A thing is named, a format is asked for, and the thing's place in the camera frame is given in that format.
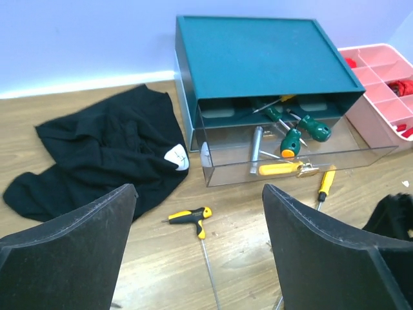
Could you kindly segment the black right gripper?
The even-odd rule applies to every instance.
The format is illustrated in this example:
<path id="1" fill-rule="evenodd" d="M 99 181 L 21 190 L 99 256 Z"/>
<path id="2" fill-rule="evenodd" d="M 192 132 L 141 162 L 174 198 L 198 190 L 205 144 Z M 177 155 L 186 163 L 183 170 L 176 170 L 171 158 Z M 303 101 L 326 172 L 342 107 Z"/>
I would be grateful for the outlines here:
<path id="1" fill-rule="evenodd" d="M 364 231 L 412 241 L 412 195 L 387 195 L 379 201 L 363 227 Z"/>

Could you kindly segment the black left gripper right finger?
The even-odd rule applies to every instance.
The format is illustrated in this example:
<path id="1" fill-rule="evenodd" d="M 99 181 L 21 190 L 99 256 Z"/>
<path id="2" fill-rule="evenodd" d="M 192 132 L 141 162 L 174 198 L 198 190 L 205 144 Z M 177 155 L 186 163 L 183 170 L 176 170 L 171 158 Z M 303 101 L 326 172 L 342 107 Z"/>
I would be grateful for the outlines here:
<path id="1" fill-rule="evenodd" d="M 343 223 L 274 185 L 262 199 L 286 309 L 412 308 L 412 241 Z"/>

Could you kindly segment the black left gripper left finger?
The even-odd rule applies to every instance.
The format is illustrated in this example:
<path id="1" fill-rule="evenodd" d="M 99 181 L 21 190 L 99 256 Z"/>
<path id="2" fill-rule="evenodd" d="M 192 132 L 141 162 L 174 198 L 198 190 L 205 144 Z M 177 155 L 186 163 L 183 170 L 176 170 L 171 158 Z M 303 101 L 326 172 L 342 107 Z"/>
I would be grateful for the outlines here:
<path id="1" fill-rule="evenodd" d="M 137 197 L 124 184 L 1 238 L 1 309 L 110 309 Z"/>

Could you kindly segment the yellow screwdriver large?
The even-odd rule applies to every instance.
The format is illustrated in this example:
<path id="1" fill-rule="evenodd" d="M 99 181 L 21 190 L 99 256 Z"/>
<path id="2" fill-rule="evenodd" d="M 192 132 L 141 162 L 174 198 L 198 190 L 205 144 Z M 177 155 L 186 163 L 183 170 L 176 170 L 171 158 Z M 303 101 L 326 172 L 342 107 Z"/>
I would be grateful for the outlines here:
<path id="1" fill-rule="evenodd" d="M 336 166 L 331 165 L 329 170 L 326 171 L 323 175 L 321 186 L 318 190 L 318 197 L 317 197 L 318 205 L 316 209 L 317 211 L 320 211 L 323 202 L 326 200 L 327 196 L 329 195 L 330 188 L 333 184 L 335 174 L 336 174 Z"/>

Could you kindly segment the pink compartment tray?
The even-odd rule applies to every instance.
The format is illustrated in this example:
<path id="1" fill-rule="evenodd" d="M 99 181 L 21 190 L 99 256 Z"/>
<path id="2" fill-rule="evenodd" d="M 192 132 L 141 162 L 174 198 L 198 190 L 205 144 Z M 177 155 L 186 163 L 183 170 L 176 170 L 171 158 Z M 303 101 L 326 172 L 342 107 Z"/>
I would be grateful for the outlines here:
<path id="1" fill-rule="evenodd" d="M 352 70 L 365 88 L 346 113 L 349 122 L 371 148 L 411 149 L 412 141 L 399 137 L 394 126 L 405 123 L 412 127 L 412 95 L 397 97 L 387 83 L 412 80 L 412 64 L 386 43 L 340 48 L 339 52 L 357 62 Z"/>

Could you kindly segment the small green screwdriver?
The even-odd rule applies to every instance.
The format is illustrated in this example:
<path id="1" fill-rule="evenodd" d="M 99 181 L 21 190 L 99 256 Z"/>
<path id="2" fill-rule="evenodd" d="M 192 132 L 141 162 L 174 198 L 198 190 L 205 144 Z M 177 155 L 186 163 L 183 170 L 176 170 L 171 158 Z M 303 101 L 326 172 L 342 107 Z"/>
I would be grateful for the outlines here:
<path id="1" fill-rule="evenodd" d="M 287 112 L 297 120 L 297 127 L 304 129 L 313 140 L 326 142 L 331 137 L 332 131 L 325 123 L 314 119 L 309 114 L 301 117 L 289 108 Z"/>

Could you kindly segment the green screwdriver short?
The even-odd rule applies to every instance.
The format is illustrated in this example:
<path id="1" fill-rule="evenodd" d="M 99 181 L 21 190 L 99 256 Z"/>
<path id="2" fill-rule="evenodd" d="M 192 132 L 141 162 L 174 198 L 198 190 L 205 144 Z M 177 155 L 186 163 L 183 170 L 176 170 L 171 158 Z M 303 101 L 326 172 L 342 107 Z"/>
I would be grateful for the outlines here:
<path id="1" fill-rule="evenodd" d="M 301 150 L 300 144 L 301 132 L 298 129 L 291 128 L 280 144 L 280 154 L 282 158 L 293 158 Z"/>

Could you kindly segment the clear drawer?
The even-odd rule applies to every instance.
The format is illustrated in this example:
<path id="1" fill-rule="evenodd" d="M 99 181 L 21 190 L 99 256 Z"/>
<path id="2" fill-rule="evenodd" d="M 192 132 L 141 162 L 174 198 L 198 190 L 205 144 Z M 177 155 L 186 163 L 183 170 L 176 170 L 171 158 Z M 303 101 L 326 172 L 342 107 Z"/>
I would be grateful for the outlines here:
<path id="1" fill-rule="evenodd" d="M 206 185 L 209 187 L 307 177 L 320 172 L 365 167 L 396 149 L 388 134 L 379 130 L 364 138 L 347 117 L 324 119 L 329 139 L 314 140 L 296 121 L 253 121 L 229 126 L 208 125 L 197 110 L 195 135 Z"/>

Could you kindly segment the silver T-handle wrench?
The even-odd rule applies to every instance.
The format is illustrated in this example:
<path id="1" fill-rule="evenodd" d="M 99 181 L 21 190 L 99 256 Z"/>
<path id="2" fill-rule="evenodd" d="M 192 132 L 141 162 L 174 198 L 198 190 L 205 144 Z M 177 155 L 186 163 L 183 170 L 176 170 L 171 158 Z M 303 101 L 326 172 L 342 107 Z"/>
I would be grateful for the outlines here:
<path id="1" fill-rule="evenodd" d="M 280 156 L 275 154 L 274 135 L 265 135 L 265 132 L 262 126 L 257 126 L 254 129 L 250 154 L 250 174 L 254 176 L 259 176 L 261 155 L 264 155 L 265 158 L 280 160 Z"/>

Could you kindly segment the green screwdriver long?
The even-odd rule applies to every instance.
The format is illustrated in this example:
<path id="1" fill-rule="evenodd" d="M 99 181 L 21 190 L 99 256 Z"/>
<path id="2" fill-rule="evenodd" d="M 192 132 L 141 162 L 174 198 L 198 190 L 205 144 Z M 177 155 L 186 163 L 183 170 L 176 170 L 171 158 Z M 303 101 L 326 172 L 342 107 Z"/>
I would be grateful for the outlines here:
<path id="1" fill-rule="evenodd" d="M 253 107 L 255 109 L 258 109 L 262 106 L 264 106 L 265 104 L 267 104 L 266 102 L 264 102 L 262 99 L 260 98 L 256 98 L 252 101 Z M 270 118 L 270 120 L 272 120 L 274 123 L 280 123 L 282 126 L 284 126 L 287 129 L 287 132 L 292 128 L 289 127 L 283 120 L 282 120 L 282 115 L 281 113 L 275 108 L 275 104 L 267 107 L 264 110 L 261 110 L 260 112 L 263 112 L 266 116 L 268 116 Z M 304 145 L 305 147 L 308 147 L 308 145 L 304 142 L 304 140 L 302 138 L 300 138 L 300 144 Z"/>

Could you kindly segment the yellow screwdriver small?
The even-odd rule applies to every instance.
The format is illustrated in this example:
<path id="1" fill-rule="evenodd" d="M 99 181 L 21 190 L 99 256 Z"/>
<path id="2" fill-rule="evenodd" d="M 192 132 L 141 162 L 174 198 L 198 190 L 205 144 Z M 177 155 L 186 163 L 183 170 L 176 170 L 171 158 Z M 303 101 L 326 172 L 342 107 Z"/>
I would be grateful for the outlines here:
<path id="1" fill-rule="evenodd" d="M 275 101 L 273 101 L 273 102 L 271 102 L 271 103 L 267 103 L 267 104 L 265 104 L 264 106 L 262 106 L 262 107 L 260 107 L 260 108 L 258 108 L 258 109 L 255 109 L 255 111 L 253 111 L 253 114 L 255 114 L 255 113 L 257 113 L 257 112 L 259 112 L 259 111 L 261 111 L 261 110 L 264 110 L 264 109 L 266 109 L 267 107 L 270 107 L 270 106 L 272 106 L 272 105 L 274 105 L 274 104 L 276 104 L 276 103 L 285 102 L 285 101 L 287 101 L 287 100 L 290 100 L 290 99 L 292 99 L 293 97 L 295 97 L 295 95 L 284 95 L 284 96 L 281 96 L 279 99 L 277 99 L 277 100 L 275 100 Z"/>

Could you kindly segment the teal drawer cabinet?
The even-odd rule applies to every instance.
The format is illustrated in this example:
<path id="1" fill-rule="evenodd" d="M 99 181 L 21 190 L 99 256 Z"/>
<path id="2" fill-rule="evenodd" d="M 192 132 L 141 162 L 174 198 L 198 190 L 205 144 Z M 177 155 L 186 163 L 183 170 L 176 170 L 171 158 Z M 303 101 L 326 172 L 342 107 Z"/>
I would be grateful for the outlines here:
<path id="1" fill-rule="evenodd" d="M 192 152 L 197 127 L 259 122 L 249 98 L 322 95 L 340 117 L 365 91 L 314 19 L 179 15 L 175 62 Z"/>

